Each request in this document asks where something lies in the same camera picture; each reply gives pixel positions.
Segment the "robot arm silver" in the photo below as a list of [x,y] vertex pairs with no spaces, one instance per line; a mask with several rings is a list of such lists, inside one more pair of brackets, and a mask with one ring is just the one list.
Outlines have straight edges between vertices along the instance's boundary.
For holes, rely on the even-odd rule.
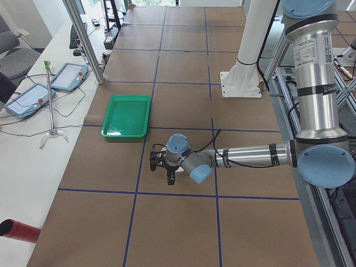
[[151,159],[151,168],[167,171],[167,183],[183,169],[196,183],[215,167],[296,167],[305,181],[327,189],[355,176],[348,135],[339,126],[331,32],[338,24],[334,1],[252,1],[236,64],[220,74],[224,97],[259,97],[258,60],[278,8],[283,9],[285,36],[293,45],[300,131],[283,144],[211,147],[195,151],[186,136],[172,135],[166,150]]

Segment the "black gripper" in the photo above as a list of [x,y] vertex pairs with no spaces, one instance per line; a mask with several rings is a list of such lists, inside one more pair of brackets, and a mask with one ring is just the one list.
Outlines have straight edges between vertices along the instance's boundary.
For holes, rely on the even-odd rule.
[[161,166],[167,170],[167,184],[175,184],[175,171],[179,169],[179,165],[176,162],[172,162],[166,157],[162,160]]

